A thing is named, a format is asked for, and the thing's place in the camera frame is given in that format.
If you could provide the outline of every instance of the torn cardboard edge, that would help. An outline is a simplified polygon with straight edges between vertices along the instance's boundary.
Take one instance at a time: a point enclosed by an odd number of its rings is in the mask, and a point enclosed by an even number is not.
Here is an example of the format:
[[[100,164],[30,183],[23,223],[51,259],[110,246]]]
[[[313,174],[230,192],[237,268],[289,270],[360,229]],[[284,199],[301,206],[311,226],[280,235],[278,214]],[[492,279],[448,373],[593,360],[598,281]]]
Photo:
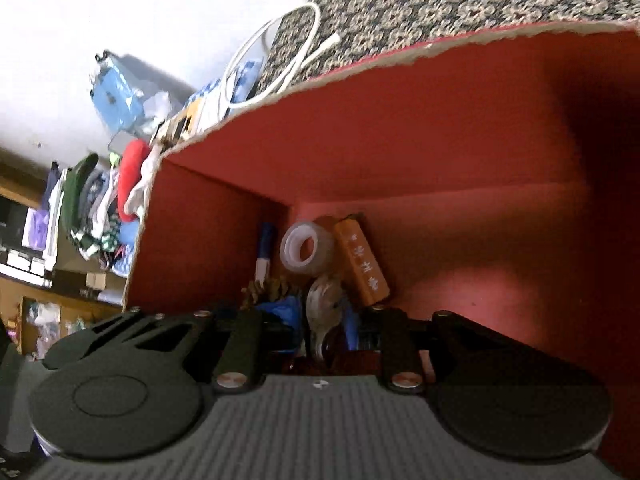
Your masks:
[[[640,22],[638,20],[628,20],[628,21],[617,21],[617,22],[549,22],[549,23],[531,23],[531,24],[523,24],[523,25],[515,25],[511,27],[505,28],[492,28],[492,29],[483,29],[478,30],[476,32],[471,32],[468,34],[458,35],[458,36],[448,36],[443,38],[436,38],[431,41],[427,41],[424,43],[417,43],[400,50],[395,50],[392,52],[385,52],[384,54],[380,54],[375,57],[370,57],[364,60],[361,60],[357,63],[349,65],[347,67],[338,68],[333,70],[327,74],[321,75],[318,78],[314,78],[303,83],[297,84],[291,88],[289,88],[286,92],[282,94],[275,94],[270,97],[267,97],[264,101],[259,104],[249,106],[247,108],[242,108],[238,111],[238,113],[234,114],[232,117],[226,118],[224,121],[212,126],[205,133],[193,137],[186,142],[180,143],[167,152],[163,153],[158,161],[158,166],[156,167],[154,174],[151,177],[149,183],[148,193],[145,197],[145,211],[148,212],[149,203],[153,194],[153,188],[156,180],[156,175],[161,171],[162,164],[164,164],[164,160],[173,155],[174,153],[181,152],[184,149],[187,149],[199,142],[203,142],[209,135],[215,133],[216,131],[221,130],[231,121],[235,120],[235,118],[239,117],[242,114],[250,113],[255,109],[261,108],[263,106],[273,105],[278,102],[280,99],[287,98],[288,96],[295,94],[297,92],[307,91],[313,88],[319,88],[325,86],[327,84],[341,81],[350,76],[357,75],[366,70],[371,70],[374,68],[387,68],[392,66],[399,65],[411,65],[417,59],[421,58],[431,58],[439,56],[440,54],[447,52],[454,48],[459,48],[462,46],[467,46],[469,44],[478,44],[478,45],[486,45],[489,43],[494,43],[496,41],[501,40],[513,40],[515,38],[532,38],[539,34],[577,34],[580,36],[587,36],[590,34],[603,34],[603,33],[617,33],[617,32],[629,32],[633,31],[637,36],[640,36]],[[140,240],[142,240],[143,234],[145,232],[145,219],[141,219],[140,221],[140,229],[138,231],[138,237],[136,239],[136,247],[134,250],[134,254],[132,256],[131,269],[129,272],[129,277],[127,279],[124,295],[123,295],[123,311],[129,306],[129,290],[130,283],[132,277],[134,275],[135,267],[136,267],[136,259],[138,256],[138,251],[140,250]]]

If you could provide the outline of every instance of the white cable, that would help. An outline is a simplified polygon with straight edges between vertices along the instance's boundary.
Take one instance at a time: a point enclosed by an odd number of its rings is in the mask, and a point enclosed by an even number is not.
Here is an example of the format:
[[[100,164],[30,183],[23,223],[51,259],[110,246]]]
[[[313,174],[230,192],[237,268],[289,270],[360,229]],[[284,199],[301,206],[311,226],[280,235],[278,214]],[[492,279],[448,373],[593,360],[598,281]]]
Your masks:
[[[225,82],[229,78],[229,76],[233,73],[233,70],[236,69],[240,61],[242,61],[242,58],[246,55],[249,49],[254,45],[254,43],[260,37],[262,37],[262,46],[266,50],[265,36],[267,31],[271,27],[271,25],[274,25],[275,23],[277,23],[279,20],[284,18],[284,16],[286,16],[290,12],[293,12],[294,10],[298,10],[298,9],[304,9],[306,7],[312,9],[314,12],[314,24],[311,27],[311,31],[309,32],[309,35],[306,38],[305,43],[302,45],[298,53],[289,62],[289,64],[280,73],[280,75],[277,76],[277,78],[274,79],[271,82],[271,84],[267,86],[267,88],[265,88],[262,92],[260,92],[258,95],[242,103],[232,103],[231,102],[232,96],[227,95],[225,91],[226,89]],[[315,60],[318,56],[320,56],[323,52],[325,52],[329,48],[333,48],[335,45],[340,43],[340,36],[334,33],[327,40],[323,41],[322,44],[318,47],[318,49],[316,49],[316,51],[314,51],[310,56],[308,57],[306,56],[309,49],[311,48],[311,45],[313,44],[316,38],[316,34],[318,33],[318,28],[320,27],[320,19],[321,19],[321,13],[320,13],[320,7],[318,7],[318,4],[315,4],[313,2],[305,2],[291,9],[289,12],[286,12],[282,16],[279,16],[271,20],[270,22],[265,23],[260,29],[258,29],[258,31],[255,32],[247,40],[247,42],[244,45],[242,45],[236,51],[236,53],[232,56],[231,60],[229,61],[228,65],[225,68],[222,78],[220,79],[220,88],[222,91],[220,92],[220,106],[218,107],[218,109],[220,110],[220,116],[218,117],[218,120],[221,121],[222,119],[224,119],[224,114],[226,113],[226,110],[228,108],[231,108],[231,109],[244,108],[244,107],[259,103],[260,101],[262,101],[263,99],[265,99],[266,97],[268,97],[270,94],[274,92],[276,92],[277,94],[284,92],[287,89],[287,87],[290,85],[293,78],[295,78],[295,76],[298,74],[298,72],[300,72],[302,68],[307,66],[309,63],[311,63],[313,60]]]

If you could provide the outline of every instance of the roll of tape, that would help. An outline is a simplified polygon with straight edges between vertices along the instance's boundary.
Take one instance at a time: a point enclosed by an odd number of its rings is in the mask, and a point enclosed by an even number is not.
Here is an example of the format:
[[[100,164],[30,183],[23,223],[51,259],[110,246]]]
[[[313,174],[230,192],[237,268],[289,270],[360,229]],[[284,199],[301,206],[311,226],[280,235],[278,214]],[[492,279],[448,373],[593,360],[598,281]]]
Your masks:
[[[302,260],[300,249],[308,239],[311,239],[314,248],[311,256]],[[282,238],[280,259],[291,272],[319,276],[334,259],[334,236],[313,222],[297,222]]]

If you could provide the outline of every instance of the cardboard box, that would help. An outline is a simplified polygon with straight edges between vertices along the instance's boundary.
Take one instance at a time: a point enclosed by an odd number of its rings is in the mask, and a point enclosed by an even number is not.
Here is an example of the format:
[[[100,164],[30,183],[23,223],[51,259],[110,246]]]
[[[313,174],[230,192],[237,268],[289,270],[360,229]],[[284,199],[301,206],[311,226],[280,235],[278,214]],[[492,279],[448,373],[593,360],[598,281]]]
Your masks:
[[[640,474],[634,27],[530,25],[416,46],[179,146],[155,177],[127,304],[239,299],[261,222],[282,234],[363,212],[391,305],[453,310],[592,370],[614,397],[603,457]]]

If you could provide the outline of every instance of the screw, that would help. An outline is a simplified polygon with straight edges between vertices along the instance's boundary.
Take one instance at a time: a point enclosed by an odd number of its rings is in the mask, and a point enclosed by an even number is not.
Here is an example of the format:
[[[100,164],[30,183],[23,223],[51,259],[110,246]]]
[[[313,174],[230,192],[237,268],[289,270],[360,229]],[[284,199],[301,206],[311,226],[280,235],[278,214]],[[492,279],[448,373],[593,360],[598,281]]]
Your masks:
[[[391,377],[391,382],[398,388],[417,388],[422,384],[422,376],[415,372],[400,372]]]
[[[246,380],[247,376],[240,372],[227,372],[220,374],[216,382],[223,388],[240,388],[240,386],[244,386]]]

